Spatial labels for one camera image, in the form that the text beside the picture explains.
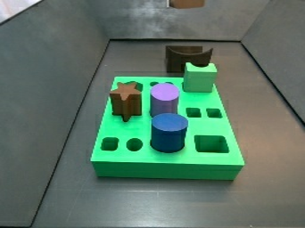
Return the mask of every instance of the brown object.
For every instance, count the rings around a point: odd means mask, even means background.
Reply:
[[[207,67],[213,56],[213,48],[203,52],[201,46],[166,46],[168,72],[184,73],[187,62]]]
[[[110,92],[113,115],[122,115],[128,122],[132,116],[142,115],[142,97],[137,90],[137,82],[125,84],[118,82],[118,88]]]
[[[177,9],[191,9],[205,6],[205,0],[170,0],[169,6]]]

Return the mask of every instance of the green cube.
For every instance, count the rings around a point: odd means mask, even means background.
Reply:
[[[211,93],[213,91],[216,76],[217,68],[213,63],[200,68],[188,62],[184,77],[185,92]]]

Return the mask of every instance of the green block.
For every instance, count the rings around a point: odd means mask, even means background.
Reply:
[[[124,122],[113,116],[109,98],[92,157],[97,175],[235,180],[245,161],[216,86],[211,93],[187,93],[181,77],[117,77],[113,89],[130,81],[144,85],[144,115]],[[189,120],[185,148],[176,153],[150,146],[150,89],[165,82],[180,89],[179,113]]]
[[[217,76],[217,68],[213,63],[200,68],[192,63],[187,63],[184,90],[185,92],[211,93]]]

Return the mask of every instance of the brown star block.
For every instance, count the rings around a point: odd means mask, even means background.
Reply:
[[[142,96],[137,90],[137,82],[125,84],[118,82],[118,88],[110,92],[113,115],[122,115],[128,122],[132,116],[142,115]]]

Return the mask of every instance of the metal wall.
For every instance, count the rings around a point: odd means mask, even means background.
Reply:
[[[84,0],[0,27],[0,226],[30,226],[109,43]]]
[[[166,0],[92,0],[110,38],[241,40],[269,0],[208,0],[168,8]]]
[[[304,0],[272,0],[243,43],[305,122],[304,15]]]

